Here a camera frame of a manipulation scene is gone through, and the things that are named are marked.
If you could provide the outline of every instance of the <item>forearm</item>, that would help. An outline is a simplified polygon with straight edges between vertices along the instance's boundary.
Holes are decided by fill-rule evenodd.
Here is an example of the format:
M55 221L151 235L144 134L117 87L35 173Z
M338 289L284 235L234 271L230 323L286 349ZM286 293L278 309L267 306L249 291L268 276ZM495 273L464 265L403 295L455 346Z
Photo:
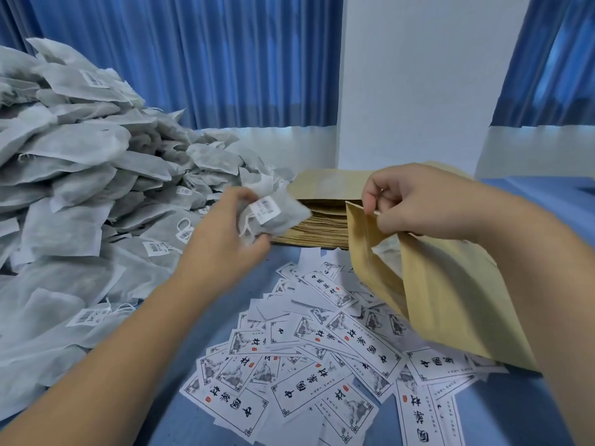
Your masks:
M183 281L137 312L0 434L3 445L132 444L178 345L211 299Z
M480 244L497 262L525 335L577 444L595 424L595 253L557 218L517 197L495 201Z

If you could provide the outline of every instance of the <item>barcode label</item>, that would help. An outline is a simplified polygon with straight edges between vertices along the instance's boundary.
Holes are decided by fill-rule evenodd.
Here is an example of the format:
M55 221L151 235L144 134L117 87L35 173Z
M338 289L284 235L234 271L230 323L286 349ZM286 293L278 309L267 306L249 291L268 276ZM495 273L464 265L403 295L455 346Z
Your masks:
M86 70L79 70L80 74L83 75L83 78L87 82L87 84L91 87L96 87L99 89L109 89L109 84L103 81L100 77L92 74L91 72L87 72Z
M192 191L183 186L178 186L178 188L175 190L175 193L180 195L192 195Z
M188 227L185 230L178 232L175 237L181 240L184 244L188 244L188 241L192 236L192 232L194 232L194 227Z
M102 308L100 310L94 310L93 308L84 308L80 310L76 316L74 316L66 327L74 327L76 325L89 325L95 326L109 314L109 308Z
M281 210L277 203L275 203L270 195L263 197L254 203L250 203L248 206L250 207L250 211L256 216L260 225L281 214Z
M147 255L150 257L158 257L161 255L167 255L170 252L167 248L166 243L155 243L153 241L143 241L143 246L145 246Z

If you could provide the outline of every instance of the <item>table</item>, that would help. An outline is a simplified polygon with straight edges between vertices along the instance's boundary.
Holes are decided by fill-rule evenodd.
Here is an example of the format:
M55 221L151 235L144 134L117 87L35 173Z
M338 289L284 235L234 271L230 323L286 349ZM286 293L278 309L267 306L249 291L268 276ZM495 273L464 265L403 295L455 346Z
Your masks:
M168 369L135 446L244 446L249 443L213 424L213 418L178 393L195 371L196 359L209 345L227 341L237 315L250 299L270 292L275 270L298 262L299 247L273 246L266 261L232 291L217 300L197 321ZM567 446L573 442L543 377L508 367L510 374L492 374L456 397L467 446ZM368 430L365 446L402 445L394 397L381 407Z

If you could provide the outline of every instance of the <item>left hand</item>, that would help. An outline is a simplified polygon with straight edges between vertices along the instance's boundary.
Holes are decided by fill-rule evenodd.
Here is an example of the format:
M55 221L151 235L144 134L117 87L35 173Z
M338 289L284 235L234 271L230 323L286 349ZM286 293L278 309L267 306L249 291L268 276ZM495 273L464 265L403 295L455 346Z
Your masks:
M263 234L245 246L237 232L240 201L256 202L248 188L230 187L195 226L171 281L201 297L216 298L231 288L267 255L271 244Z

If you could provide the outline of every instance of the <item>hand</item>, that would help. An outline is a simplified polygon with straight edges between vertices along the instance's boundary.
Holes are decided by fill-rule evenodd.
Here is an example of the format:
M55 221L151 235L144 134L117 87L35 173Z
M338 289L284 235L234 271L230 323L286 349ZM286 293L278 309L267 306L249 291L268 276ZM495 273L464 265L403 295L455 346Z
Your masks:
M486 222L516 197L424 164L374 172L362 193L364 211L380 210L378 229L478 242Z
M195 226L171 280L191 292L216 297L231 288L267 255L268 235L245 246L237 232L240 202L252 203L258 196L243 187L227 188Z

